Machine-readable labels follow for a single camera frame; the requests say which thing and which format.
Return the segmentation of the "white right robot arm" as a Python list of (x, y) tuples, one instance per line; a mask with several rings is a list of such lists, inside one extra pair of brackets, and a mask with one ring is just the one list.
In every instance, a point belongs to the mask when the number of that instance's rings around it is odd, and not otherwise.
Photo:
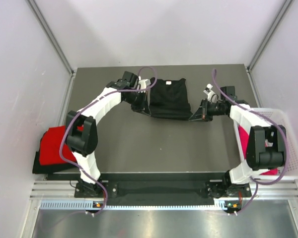
[(221, 90), (218, 95), (208, 84), (204, 89), (207, 98), (201, 101), (189, 120), (209, 122), (214, 116), (229, 116), (246, 132), (246, 154), (237, 167), (225, 173), (222, 181), (223, 193), (234, 196), (256, 173), (284, 166), (286, 129), (281, 125), (274, 126), (256, 114), (246, 101), (238, 100), (235, 87), (222, 87)]

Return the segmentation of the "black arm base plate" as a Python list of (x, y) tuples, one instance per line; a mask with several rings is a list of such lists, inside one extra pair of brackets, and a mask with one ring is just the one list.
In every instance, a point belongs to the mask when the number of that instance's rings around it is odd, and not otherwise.
[(205, 180), (127, 180), (100, 182), (108, 193), (108, 197), (120, 198), (126, 195), (197, 195), (201, 198), (249, 198), (251, 196), (249, 184), (237, 185), (225, 189), (221, 181)]

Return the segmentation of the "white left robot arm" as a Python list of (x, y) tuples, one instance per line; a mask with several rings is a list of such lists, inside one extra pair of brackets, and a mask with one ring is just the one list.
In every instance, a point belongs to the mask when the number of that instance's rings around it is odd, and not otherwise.
[(91, 196), (99, 196), (103, 190), (102, 183), (98, 181), (100, 171), (95, 158), (98, 123), (121, 102), (130, 104), (133, 112), (150, 116), (148, 104), (150, 86), (149, 79), (142, 79), (136, 74), (125, 71), (121, 79), (108, 83), (90, 104), (67, 114), (67, 135), (64, 143), (78, 164), (80, 185), (84, 186)]

